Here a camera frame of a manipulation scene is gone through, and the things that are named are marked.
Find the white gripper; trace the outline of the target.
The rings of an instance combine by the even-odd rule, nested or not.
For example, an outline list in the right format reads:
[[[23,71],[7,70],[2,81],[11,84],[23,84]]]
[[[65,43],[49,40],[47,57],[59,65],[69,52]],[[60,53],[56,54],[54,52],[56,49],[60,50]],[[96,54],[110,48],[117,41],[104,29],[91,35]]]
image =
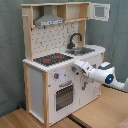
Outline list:
[[[89,73],[93,67],[88,63],[80,60],[76,60],[72,65],[72,71],[76,75],[83,75],[85,78],[89,77]]]

